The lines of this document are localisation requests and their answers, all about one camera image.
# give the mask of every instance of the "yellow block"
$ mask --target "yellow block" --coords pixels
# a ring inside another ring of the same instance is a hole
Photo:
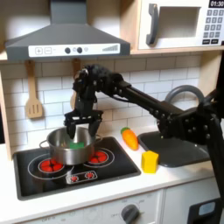
[[[142,155],[142,169],[145,173],[156,173],[158,168],[158,154],[148,150]]]

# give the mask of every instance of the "black stovetop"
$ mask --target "black stovetop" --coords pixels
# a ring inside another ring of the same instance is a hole
[[[113,137],[97,144],[90,162],[58,164],[49,150],[25,150],[14,155],[17,197],[30,200],[54,193],[126,179],[141,172]]]

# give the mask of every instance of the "carrot top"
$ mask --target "carrot top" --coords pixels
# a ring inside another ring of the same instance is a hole
[[[124,127],[121,129],[121,134],[125,131],[125,130],[129,130],[130,128],[129,127]]]

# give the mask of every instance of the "red burner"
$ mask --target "red burner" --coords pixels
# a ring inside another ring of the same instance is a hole
[[[78,178],[77,178],[76,176],[73,176],[73,177],[71,177],[71,180],[72,180],[73,182],[76,182],[76,181],[78,181]]]
[[[47,159],[40,163],[39,168],[42,172],[58,172],[63,168],[63,164],[59,164],[54,159]]]
[[[85,177],[86,177],[87,179],[92,179],[94,176],[95,176],[95,175],[94,175],[92,172],[88,172],[88,173],[85,175]]]
[[[95,154],[91,157],[90,163],[92,164],[101,164],[108,159],[108,155],[103,151],[96,151]]]

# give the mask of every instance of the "microwave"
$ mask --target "microwave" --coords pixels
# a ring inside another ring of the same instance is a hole
[[[224,0],[142,0],[138,49],[224,45]]]

